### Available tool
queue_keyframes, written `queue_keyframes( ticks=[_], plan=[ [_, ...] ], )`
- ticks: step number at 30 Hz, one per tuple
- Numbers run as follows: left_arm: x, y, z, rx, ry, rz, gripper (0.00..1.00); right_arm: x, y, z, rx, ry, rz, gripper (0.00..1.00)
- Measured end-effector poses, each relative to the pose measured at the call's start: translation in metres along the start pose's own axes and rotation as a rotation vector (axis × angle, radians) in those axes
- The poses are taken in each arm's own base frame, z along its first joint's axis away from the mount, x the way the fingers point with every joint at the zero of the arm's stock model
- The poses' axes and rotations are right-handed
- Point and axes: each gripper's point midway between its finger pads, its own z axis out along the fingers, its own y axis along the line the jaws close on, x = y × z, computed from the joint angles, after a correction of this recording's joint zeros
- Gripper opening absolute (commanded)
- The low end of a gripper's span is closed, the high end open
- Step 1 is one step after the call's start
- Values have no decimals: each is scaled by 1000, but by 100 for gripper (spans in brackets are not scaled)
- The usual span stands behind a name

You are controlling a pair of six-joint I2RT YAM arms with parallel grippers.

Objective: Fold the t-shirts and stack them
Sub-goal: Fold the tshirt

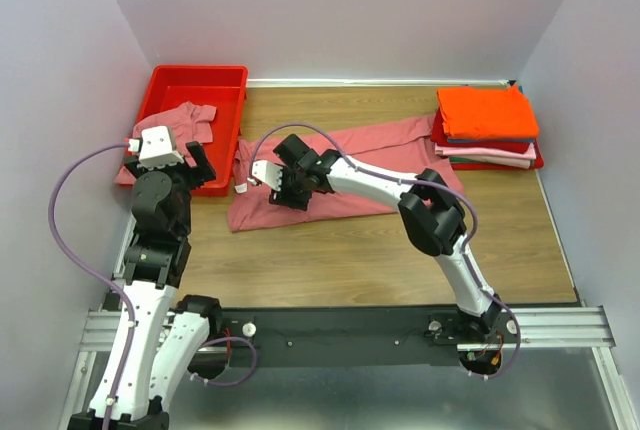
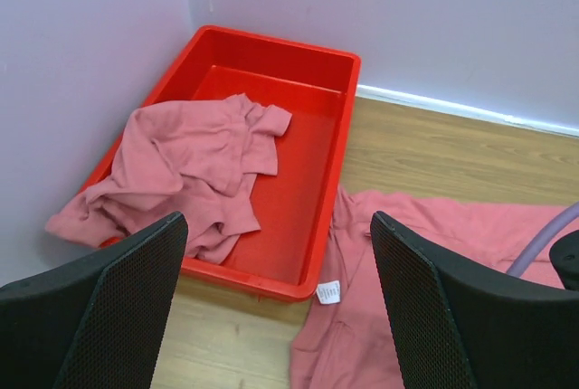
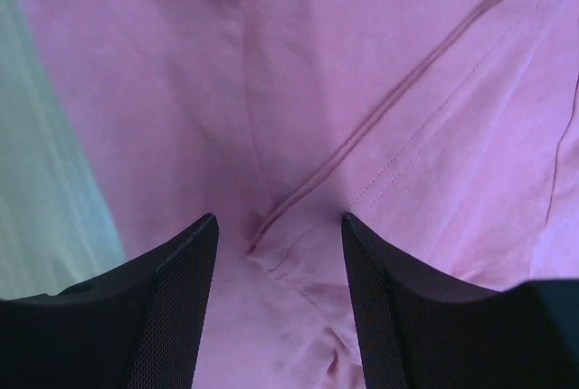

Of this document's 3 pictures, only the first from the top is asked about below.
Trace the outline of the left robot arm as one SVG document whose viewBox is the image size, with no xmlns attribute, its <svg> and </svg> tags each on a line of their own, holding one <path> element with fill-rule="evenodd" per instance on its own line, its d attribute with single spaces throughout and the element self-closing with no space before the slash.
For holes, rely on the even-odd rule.
<svg viewBox="0 0 640 430">
<path fill-rule="evenodd" d="M 122 257 L 122 303 L 107 366 L 86 411 L 71 429 L 166 429 L 169 406 L 198 347 L 221 329 L 217 299 L 188 296 L 168 317 L 191 246 L 191 193 L 216 177 L 203 146 L 189 142 L 187 163 L 163 139 L 131 139 L 132 237 Z"/>
</svg>

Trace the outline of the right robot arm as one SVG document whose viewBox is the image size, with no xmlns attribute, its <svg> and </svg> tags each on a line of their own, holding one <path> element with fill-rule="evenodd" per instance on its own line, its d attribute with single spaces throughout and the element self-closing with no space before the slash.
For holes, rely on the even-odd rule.
<svg viewBox="0 0 640 430">
<path fill-rule="evenodd" d="M 274 154 L 279 163 L 251 164 L 251 176 L 271 189 L 270 203 L 305 211 L 315 193 L 349 194 L 398 212 L 410 243 L 435 259 L 454 291 L 458 316 L 449 331 L 476 342 L 490 335 L 501 312 L 497 294 L 472 255 L 460 195 L 438 172 L 394 172 L 335 149 L 319 155 L 295 134 Z"/>
</svg>

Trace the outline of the salmon pink t-shirt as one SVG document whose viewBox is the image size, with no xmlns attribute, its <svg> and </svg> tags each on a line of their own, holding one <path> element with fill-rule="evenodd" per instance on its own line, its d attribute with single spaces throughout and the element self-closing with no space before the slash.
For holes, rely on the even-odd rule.
<svg viewBox="0 0 640 430">
<path fill-rule="evenodd" d="M 335 131 L 330 136 L 349 156 L 363 163 L 414 175 L 427 168 L 433 169 L 447 186 L 462 194 L 463 185 L 451 164 L 435 152 L 431 133 L 437 121 L 438 116 L 433 114 Z M 239 141 L 233 165 L 236 195 L 227 212 L 227 223 L 232 232 L 392 212 L 385 205 L 345 193 L 315 194 L 305 211 L 270 204 L 268 187 L 247 183 L 249 163 L 256 148 L 259 149 L 259 160 L 276 163 L 278 159 L 273 149 L 281 141 L 280 137 L 273 137 L 260 146 L 255 142 Z"/>
</svg>

